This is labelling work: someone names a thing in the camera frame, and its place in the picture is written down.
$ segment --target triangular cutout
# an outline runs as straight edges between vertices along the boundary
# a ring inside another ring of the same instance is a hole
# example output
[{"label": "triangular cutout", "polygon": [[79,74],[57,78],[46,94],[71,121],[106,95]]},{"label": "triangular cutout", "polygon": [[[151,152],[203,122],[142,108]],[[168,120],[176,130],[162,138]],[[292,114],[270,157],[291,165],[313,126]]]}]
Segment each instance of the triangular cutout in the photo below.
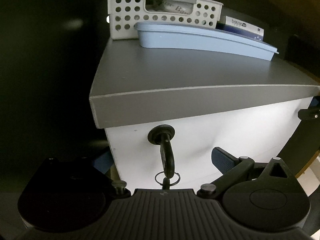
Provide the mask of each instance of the triangular cutout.
[{"label": "triangular cutout", "polygon": [[284,170],[280,166],[279,163],[275,163],[272,167],[272,170],[270,172],[270,176],[273,177],[281,177],[281,178],[287,178],[287,174],[285,174]]}]

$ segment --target circular outline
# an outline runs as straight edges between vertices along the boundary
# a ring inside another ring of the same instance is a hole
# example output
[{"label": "circular outline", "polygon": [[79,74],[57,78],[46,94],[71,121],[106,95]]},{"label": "circular outline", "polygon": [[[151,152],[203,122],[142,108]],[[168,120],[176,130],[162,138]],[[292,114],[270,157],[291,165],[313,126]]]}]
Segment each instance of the circular outline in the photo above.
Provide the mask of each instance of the circular outline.
[{"label": "circular outline", "polygon": [[[160,175],[161,173],[164,173],[164,171],[161,171],[161,172],[159,172],[159,173],[157,173],[157,174],[155,175],[155,181],[156,181],[156,183],[158,183],[158,184],[160,184],[161,186],[163,186],[163,183],[160,183],[159,181],[157,181],[157,176]],[[180,180],[181,180],[181,177],[180,177],[180,174],[179,174],[179,173],[175,172],[174,174],[177,174],[179,178],[178,178],[178,180],[177,180],[176,182],[169,184],[169,187],[172,187],[172,186],[177,185],[177,184],[180,182]]]}]

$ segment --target container lid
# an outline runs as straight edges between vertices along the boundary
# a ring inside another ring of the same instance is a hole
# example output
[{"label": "container lid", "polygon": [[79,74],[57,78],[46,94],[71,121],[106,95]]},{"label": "container lid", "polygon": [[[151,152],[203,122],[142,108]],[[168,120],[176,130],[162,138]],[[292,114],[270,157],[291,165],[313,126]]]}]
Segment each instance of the container lid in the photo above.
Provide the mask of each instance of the container lid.
[{"label": "container lid", "polygon": [[218,39],[244,43],[247,45],[255,46],[255,47],[265,49],[278,54],[277,48],[263,41],[258,41],[253,38],[246,37],[237,33],[230,33],[223,30],[217,30],[217,29],[207,28],[203,26],[191,26],[191,25],[174,24],[174,23],[137,22],[134,28],[138,31],[172,32],[172,33],[195,34],[195,35],[201,35],[201,36],[214,37]]}]

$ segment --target gray countertop edge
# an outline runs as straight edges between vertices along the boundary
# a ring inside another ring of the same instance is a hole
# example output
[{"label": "gray countertop edge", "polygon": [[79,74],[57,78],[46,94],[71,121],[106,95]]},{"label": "gray countertop edge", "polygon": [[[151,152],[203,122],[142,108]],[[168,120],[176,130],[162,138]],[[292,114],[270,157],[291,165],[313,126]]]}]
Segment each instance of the gray countertop edge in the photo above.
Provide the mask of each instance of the gray countertop edge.
[{"label": "gray countertop edge", "polygon": [[227,85],[90,96],[97,128],[214,114],[316,96],[316,85]]}]

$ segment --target brown wooden edge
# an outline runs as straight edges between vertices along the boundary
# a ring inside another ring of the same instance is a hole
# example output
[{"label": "brown wooden edge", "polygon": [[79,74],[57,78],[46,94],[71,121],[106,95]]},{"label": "brown wooden edge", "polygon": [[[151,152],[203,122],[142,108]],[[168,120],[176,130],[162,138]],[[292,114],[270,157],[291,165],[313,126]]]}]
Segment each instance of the brown wooden edge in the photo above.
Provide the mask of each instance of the brown wooden edge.
[{"label": "brown wooden edge", "polygon": [[304,173],[306,171],[307,168],[309,168],[309,166],[311,165],[311,163],[314,162],[314,160],[319,156],[320,154],[320,150],[317,150],[316,153],[311,157],[311,159],[307,162],[306,165],[304,165],[304,167],[296,174],[296,178],[299,178],[302,173]]}]

